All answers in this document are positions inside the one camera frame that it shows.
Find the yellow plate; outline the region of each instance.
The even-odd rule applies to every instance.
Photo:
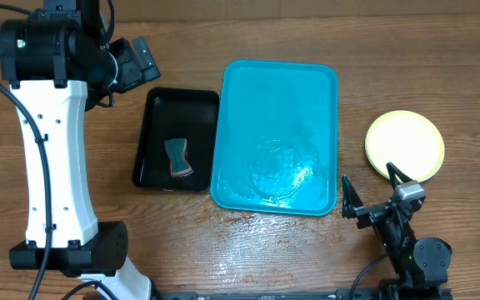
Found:
[[[442,166],[444,145],[438,129],[424,116],[394,111],[383,114],[368,129],[366,154],[385,178],[387,163],[392,162],[410,178],[423,182]]]

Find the table surface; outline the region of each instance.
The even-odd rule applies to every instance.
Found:
[[[118,25],[116,37],[143,35],[162,78],[86,114],[88,183],[99,219],[123,220],[129,255],[163,291],[236,293],[331,291],[349,287],[383,252],[372,229],[340,216],[294,217],[221,209],[208,192],[160,192],[131,175],[146,93],[154,86],[219,92],[239,58],[323,63],[339,78],[339,172],[366,205],[392,194],[364,154],[369,125],[383,113],[421,113],[440,130],[446,157],[424,184],[414,215],[418,238],[451,244],[455,296],[480,298],[480,15],[338,17],[246,22]],[[26,298],[36,272],[13,271],[8,249],[24,238],[28,189],[14,107],[0,93],[0,298]],[[361,286],[392,278],[388,262]],[[78,281],[48,272],[40,299],[59,299]]]

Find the black tray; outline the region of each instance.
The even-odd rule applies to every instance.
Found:
[[[204,191],[212,174],[219,96],[213,91],[155,87],[147,94],[132,182],[141,188]],[[172,177],[164,141],[186,138],[192,173]]]

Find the sponge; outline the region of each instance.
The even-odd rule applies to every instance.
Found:
[[[187,176],[193,172],[187,162],[187,139],[173,138],[164,141],[167,156],[170,158],[170,170],[173,178]]]

